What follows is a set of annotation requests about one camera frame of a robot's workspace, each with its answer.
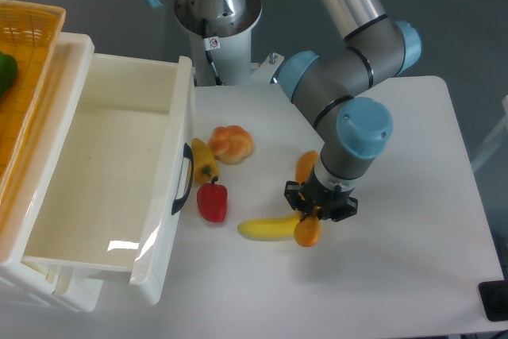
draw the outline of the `red bell pepper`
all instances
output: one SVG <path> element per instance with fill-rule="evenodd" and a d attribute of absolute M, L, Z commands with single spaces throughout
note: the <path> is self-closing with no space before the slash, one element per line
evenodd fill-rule
<path fill-rule="evenodd" d="M 216 184 L 218 180 L 214 176 L 212 183 L 205 183 L 198 189 L 198 209 L 208 222 L 223 222 L 228 209 L 228 190 Z"/>

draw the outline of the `orange fruit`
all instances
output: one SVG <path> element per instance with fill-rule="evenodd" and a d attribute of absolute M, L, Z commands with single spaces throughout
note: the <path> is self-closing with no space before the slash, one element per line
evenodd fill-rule
<path fill-rule="evenodd" d="M 294 240 L 298 245 L 310 247 L 319 242 L 321 225 L 317 216 L 309 216 L 299 222 L 294 228 Z"/>
<path fill-rule="evenodd" d="M 308 151 L 300 156 L 296 164 L 296 173 L 294 175 L 294 180 L 300 184 L 305 182 L 309 178 L 312 167 L 314 167 L 318 157 L 319 154 L 316 151 Z"/>

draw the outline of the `yellow banana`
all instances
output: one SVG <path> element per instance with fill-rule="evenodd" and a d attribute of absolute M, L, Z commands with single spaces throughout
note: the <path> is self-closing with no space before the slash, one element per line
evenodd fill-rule
<path fill-rule="evenodd" d="M 300 213 L 283 218 L 256 218 L 238 225 L 238 232 L 251 240 L 277 240 L 293 237 L 295 226 L 300 222 Z"/>

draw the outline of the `drawer handle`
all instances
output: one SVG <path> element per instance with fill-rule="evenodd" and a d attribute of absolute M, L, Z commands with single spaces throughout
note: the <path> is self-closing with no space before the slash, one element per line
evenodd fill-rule
<path fill-rule="evenodd" d="M 191 193 L 191 186 L 192 186 L 192 177 L 194 174 L 194 157 L 192 156 L 192 150 L 191 147 L 185 143 L 183 145 L 183 157 L 187 158 L 190 161 L 190 178 L 189 178 L 189 184 L 187 185 L 187 190 L 185 191 L 185 195 L 181 198 L 176 198 L 173 202 L 173 207 L 171 209 L 171 216 L 173 214 L 176 214 L 179 210 L 183 208 L 183 205 L 189 198 L 189 194 Z"/>

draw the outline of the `wicker basket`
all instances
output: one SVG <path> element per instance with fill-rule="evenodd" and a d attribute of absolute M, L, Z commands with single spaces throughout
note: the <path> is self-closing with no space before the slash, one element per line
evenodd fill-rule
<path fill-rule="evenodd" d="M 18 66 L 13 86 L 0 98 L 0 203 L 37 111 L 64 19 L 59 7 L 0 0 L 0 51 Z"/>

